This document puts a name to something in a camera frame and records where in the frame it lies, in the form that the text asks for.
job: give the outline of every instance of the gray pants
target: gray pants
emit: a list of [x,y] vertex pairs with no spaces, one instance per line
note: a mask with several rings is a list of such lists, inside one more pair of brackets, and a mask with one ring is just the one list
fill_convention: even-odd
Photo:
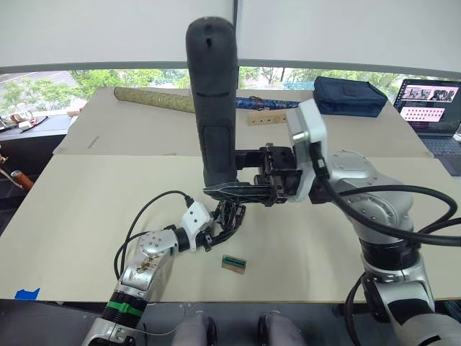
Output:
[[[299,329],[287,317],[275,311],[263,316],[269,346],[307,346]],[[202,312],[187,317],[179,325],[171,346],[206,346],[209,325],[210,319]]]

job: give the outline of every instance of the laptop keyboard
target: laptop keyboard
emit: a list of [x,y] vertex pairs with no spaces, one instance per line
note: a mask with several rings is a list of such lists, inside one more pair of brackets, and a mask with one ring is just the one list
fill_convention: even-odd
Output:
[[421,140],[436,155],[461,155],[461,145],[453,138],[421,138]]

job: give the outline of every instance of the floor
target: floor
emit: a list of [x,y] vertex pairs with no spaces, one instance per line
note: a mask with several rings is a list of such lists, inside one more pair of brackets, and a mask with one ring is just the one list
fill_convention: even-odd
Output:
[[[278,310],[291,318],[308,345],[350,346],[344,320],[324,303],[157,303],[148,306],[138,328],[163,333],[173,329],[184,315],[206,311],[218,326],[220,346],[257,345],[256,325],[260,313]],[[77,346],[97,314],[63,308],[56,304],[0,300],[0,345]],[[369,314],[356,315],[356,328],[363,345],[395,345],[392,329],[378,324]],[[170,345],[174,333],[147,337],[147,345]],[[136,345],[146,345],[143,335]]]

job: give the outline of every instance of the blue tape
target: blue tape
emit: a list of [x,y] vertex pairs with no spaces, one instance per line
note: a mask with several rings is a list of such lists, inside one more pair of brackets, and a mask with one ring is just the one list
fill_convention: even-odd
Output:
[[19,299],[21,301],[34,301],[37,299],[38,292],[40,291],[39,288],[36,290],[18,290],[16,292],[16,295],[14,296],[14,299]]

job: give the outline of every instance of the laptop screen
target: laptop screen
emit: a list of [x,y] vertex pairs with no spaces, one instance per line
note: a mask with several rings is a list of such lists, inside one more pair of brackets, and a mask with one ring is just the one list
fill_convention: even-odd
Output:
[[461,82],[404,79],[394,107],[418,134],[453,136],[461,123]]

